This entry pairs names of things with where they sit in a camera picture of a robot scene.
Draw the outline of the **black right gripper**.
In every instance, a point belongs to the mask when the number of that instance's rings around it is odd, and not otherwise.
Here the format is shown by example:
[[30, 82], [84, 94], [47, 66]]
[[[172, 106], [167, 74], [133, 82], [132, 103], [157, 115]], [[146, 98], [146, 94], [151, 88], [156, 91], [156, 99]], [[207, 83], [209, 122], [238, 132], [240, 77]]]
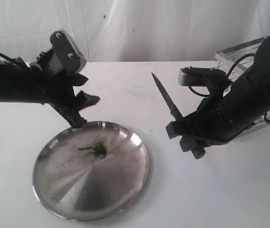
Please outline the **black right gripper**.
[[[171, 111], [175, 121], [166, 126], [169, 139], [182, 136], [183, 152], [190, 151], [195, 159], [205, 155], [206, 140], [211, 144], [226, 144], [247, 130], [256, 119], [255, 95], [213, 95], [205, 98], [196, 111], [182, 116]], [[194, 130], [194, 118], [204, 138]]]

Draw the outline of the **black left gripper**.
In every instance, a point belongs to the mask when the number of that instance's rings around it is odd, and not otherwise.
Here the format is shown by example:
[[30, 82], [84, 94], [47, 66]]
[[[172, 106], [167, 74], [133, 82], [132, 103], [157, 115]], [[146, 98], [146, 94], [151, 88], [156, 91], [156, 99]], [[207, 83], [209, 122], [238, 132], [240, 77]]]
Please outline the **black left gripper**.
[[73, 86], [82, 86], [89, 79], [78, 73], [78, 54], [75, 51], [50, 49], [40, 52], [36, 61], [18, 63], [25, 74], [20, 82], [18, 101], [49, 104], [72, 128], [81, 128], [87, 120], [80, 111], [96, 105], [100, 97], [81, 90], [74, 95]]

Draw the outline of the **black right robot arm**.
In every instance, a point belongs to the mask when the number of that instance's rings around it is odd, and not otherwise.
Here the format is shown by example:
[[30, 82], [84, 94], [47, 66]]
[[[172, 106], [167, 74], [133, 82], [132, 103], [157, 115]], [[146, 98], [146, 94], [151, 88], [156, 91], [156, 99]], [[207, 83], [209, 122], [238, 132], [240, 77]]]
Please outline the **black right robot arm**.
[[254, 54], [253, 64], [236, 80], [219, 69], [185, 67], [179, 82], [209, 91], [194, 112], [184, 117], [175, 114], [166, 127], [169, 138], [181, 137], [182, 151], [191, 151], [200, 159], [206, 147], [229, 143], [270, 110], [270, 36]]

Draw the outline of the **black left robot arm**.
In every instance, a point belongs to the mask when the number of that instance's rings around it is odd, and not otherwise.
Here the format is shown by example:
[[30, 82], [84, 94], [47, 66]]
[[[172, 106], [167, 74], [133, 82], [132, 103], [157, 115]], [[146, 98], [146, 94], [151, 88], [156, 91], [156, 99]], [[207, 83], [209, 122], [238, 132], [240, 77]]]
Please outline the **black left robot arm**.
[[41, 52], [29, 66], [20, 57], [0, 61], [0, 102], [48, 104], [72, 128], [81, 128], [87, 120], [79, 112], [100, 101], [84, 91], [74, 93], [73, 87], [88, 81], [79, 73], [85, 64], [78, 51], [57, 48]]

